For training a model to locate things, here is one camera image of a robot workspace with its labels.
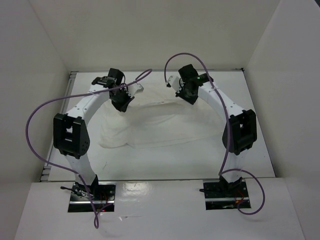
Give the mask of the white tank top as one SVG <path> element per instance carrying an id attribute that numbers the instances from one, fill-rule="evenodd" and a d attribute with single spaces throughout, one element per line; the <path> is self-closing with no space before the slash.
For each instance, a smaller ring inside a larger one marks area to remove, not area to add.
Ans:
<path id="1" fill-rule="evenodd" d="M 116 110 L 110 101 L 103 104 L 101 147 L 156 148 L 221 137 L 223 119 L 202 99 L 191 105 L 160 82 L 142 86 L 143 92 L 134 96 L 126 112 Z"/>

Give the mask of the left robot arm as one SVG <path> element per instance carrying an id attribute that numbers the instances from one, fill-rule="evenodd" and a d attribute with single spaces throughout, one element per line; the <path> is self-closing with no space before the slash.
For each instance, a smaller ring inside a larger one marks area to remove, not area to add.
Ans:
<path id="1" fill-rule="evenodd" d="M 65 114 L 58 113 L 53 118 L 53 146 L 65 156 L 71 169 L 76 172 L 76 186 L 88 200 L 95 199 L 100 188 L 98 176 L 87 154 L 90 147 L 87 124 L 108 100 L 116 110 L 124 113 L 135 94 L 144 90 L 139 83 L 124 86 L 124 77 L 119 69 L 110 68 L 108 75 L 96 77 L 91 82 L 88 95 Z"/>

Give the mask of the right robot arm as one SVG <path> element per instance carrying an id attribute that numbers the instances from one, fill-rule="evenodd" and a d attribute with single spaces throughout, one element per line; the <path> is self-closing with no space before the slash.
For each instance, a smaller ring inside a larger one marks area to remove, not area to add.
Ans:
<path id="1" fill-rule="evenodd" d="M 170 76 L 168 86 L 175 96 L 191 105 L 198 99 L 205 101 L 225 121 L 222 143 L 227 157 L 219 170 L 219 192 L 231 196 L 242 181 L 241 168 L 257 140 L 257 117 L 252 109 L 244 109 L 234 103 L 206 73 L 198 74 L 192 64 L 178 70 L 179 76 Z"/>

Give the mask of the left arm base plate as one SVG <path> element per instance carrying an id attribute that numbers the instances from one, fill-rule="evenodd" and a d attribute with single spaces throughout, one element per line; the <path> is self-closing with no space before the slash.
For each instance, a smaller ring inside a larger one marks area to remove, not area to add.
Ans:
<path id="1" fill-rule="evenodd" d="M 79 188 L 75 183 L 72 188 L 68 204 L 69 213 L 89 213 L 93 212 L 91 202 L 84 188 Z M 116 183 L 100 181 L 97 191 L 91 194 L 92 202 L 97 211 L 113 212 L 115 209 Z"/>

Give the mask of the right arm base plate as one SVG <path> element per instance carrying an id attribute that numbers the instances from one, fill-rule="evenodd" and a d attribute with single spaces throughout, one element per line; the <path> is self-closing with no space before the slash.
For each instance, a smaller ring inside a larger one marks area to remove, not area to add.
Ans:
<path id="1" fill-rule="evenodd" d="M 218 179 L 203 181 L 203 187 L 199 189 L 204 194 L 206 210 L 250 209 L 251 203 L 247 184 L 242 180 L 239 186 L 231 190 L 225 190 Z"/>

